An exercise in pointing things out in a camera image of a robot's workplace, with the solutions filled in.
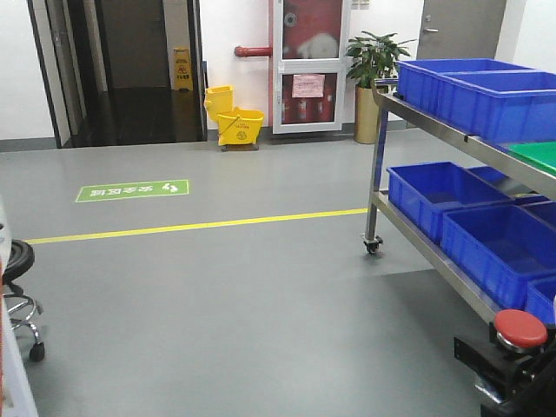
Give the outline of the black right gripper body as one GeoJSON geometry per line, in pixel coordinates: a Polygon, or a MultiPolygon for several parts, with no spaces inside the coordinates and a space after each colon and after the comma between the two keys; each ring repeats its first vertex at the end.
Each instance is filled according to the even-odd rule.
{"type": "Polygon", "coordinates": [[[456,360],[475,372],[481,387],[494,401],[503,402],[519,395],[527,387],[539,389],[536,397],[555,401],[555,372],[542,385],[536,381],[555,361],[555,326],[546,326],[547,340],[535,347],[517,347],[503,338],[494,324],[488,325],[486,341],[462,336],[453,338],[456,360]]]}

